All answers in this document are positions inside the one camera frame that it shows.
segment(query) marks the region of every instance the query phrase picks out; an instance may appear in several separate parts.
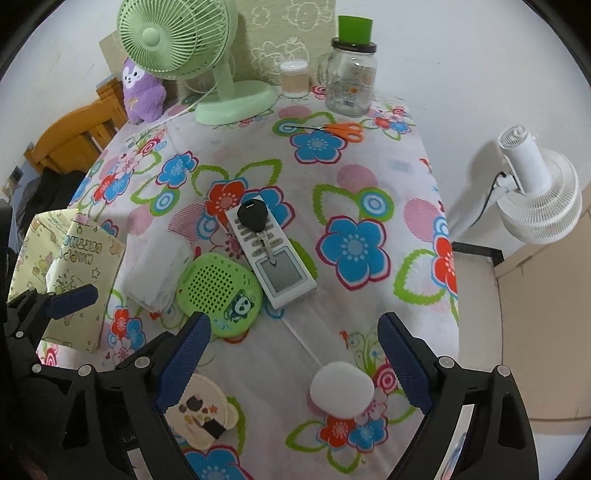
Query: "jar handle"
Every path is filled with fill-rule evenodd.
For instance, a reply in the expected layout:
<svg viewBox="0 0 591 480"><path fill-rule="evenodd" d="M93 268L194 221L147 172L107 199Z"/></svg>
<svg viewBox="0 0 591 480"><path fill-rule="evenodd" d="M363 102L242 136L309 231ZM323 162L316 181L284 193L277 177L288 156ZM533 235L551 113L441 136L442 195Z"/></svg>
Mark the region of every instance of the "jar handle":
<svg viewBox="0 0 591 480"><path fill-rule="evenodd" d="M316 80L322 86L326 87L326 77L327 77L327 70L328 70L328 62L329 62L329 53L325 53L318 57L318 72L316 73Z"/></svg>

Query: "scissors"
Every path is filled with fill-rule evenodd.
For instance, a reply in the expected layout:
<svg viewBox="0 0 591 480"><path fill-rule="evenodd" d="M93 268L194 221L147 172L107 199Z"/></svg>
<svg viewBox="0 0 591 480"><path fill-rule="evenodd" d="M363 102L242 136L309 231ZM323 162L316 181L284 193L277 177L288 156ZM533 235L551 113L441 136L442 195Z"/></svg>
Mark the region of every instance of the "scissors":
<svg viewBox="0 0 591 480"><path fill-rule="evenodd" d="M301 125L286 125L286 127L304 128L306 130L322 130L352 143L360 143L363 141L363 126L354 122L347 122L345 124L327 124L323 127L302 127Z"/></svg>

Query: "key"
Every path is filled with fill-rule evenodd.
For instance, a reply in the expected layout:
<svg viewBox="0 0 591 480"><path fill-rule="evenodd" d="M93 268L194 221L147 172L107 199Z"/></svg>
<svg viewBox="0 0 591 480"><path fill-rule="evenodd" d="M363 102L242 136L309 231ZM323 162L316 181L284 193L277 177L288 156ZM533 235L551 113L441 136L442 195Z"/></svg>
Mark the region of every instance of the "key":
<svg viewBox="0 0 591 480"><path fill-rule="evenodd" d="M240 223L258 237L265 251L267 252L267 255L269 256L271 265L276 265L277 259L273 254L269 236L267 235L268 218L269 210L267 209L265 202L262 202L258 199L252 199L244 202L238 209L238 219L240 220Z"/></svg>

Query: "black cable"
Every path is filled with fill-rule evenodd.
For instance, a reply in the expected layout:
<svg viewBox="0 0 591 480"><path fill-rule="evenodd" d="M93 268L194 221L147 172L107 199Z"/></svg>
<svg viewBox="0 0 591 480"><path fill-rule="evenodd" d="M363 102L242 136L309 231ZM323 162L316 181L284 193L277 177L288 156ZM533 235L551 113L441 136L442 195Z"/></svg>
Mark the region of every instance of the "black cable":
<svg viewBox="0 0 591 480"><path fill-rule="evenodd" d="M496 174L495 179L492 181L491 189L488 191L488 195L486 196L486 200L484 201L484 206L482 207L480 215L478 216L478 218L476 220L474 220L472 222L472 224L469 226L469 228L476 225L477 221L482 218L482 215L484 214L484 211L486 210L486 207L488 205L488 201L491 199L492 192L493 192L493 190L495 190L495 183L496 183L497 179L499 177L505 178L506 176L507 176L507 174L504 171L500 171L499 173Z"/></svg>

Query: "beige cabinet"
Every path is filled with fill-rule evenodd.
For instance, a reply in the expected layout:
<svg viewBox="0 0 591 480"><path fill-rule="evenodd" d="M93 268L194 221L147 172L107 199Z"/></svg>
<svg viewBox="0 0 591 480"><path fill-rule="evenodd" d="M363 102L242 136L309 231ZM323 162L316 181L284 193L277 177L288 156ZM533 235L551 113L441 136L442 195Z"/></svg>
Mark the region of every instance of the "beige cabinet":
<svg viewBox="0 0 591 480"><path fill-rule="evenodd" d="M591 417L589 212L566 238L531 248L513 266L510 257L495 269L503 363L514 373L531 419Z"/></svg>

